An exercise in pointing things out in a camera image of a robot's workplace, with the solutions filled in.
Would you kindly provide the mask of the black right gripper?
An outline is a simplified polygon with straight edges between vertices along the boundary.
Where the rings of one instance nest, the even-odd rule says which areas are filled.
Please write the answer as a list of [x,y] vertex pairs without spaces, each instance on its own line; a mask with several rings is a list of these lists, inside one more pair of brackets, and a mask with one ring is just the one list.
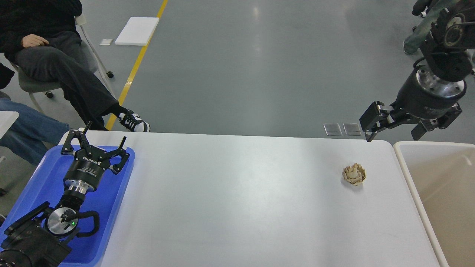
[[383,130],[412,124],[412,116],[422,118],[411,130],[415,141],[435,128],[446,129],[462,113],[458,100],[465,93],[465,81],[446,81],[427,66],[418,66],[410,73],[391,105],[374,101],[360,117],[366,141],[371,142]]

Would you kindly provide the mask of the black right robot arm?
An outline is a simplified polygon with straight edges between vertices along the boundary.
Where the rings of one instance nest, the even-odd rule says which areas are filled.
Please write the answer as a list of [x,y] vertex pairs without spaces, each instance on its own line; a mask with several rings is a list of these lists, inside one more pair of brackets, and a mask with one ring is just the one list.
[[366,141],[402,124],[415,124],[411,135],[416,141],[426,132],[449,127],[462,113],[458,101],[473,70],[467,55],[473,48],[474,2],[463,0],[441,10],[420,46],[426,64],[414,63],[392,104],[372,102],[360,117]]

